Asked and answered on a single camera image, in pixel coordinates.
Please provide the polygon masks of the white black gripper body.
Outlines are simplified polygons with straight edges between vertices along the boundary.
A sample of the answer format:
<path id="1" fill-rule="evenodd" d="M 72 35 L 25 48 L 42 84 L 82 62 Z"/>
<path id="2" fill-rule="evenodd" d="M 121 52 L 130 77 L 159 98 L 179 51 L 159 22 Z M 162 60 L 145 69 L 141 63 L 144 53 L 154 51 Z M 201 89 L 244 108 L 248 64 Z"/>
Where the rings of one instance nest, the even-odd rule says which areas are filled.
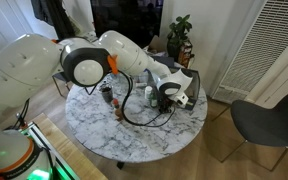
<path id="1" fill-rule="evenodd" d="M 157 83 L 157 87 L 162 95 L 176 102 L 180 107 L 185 107 L 188 102 L 185 90 L 192 80 L 192 73 L 188 69 L 180 68 L 175 73 L 162 76 Z"/>

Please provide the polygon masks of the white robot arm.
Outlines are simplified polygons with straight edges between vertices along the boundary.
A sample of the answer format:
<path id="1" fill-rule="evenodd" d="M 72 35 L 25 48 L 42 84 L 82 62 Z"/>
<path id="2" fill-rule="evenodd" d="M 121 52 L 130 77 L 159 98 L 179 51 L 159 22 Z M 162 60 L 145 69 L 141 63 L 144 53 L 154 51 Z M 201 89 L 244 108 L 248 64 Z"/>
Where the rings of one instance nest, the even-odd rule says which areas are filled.
<path id="1" fill-rule="evenodd" d="M 172 73 L 124 35 L 109 30 L 95 41 L 71 37 L 57 43 L 39 34 L 25 34 L 0 51 L 0 117 L 32 97 L 52 75 L 62 72 L 80 87 L 91 87 L 108 73 L 135 76 L 148 70 L 157 76 L 158 91 L 185 106 L 185 90 L 192 75 L 185 69 Z M 36 149 L 33 140 L 0 128 L 0 172 L 15 168 Z"/>

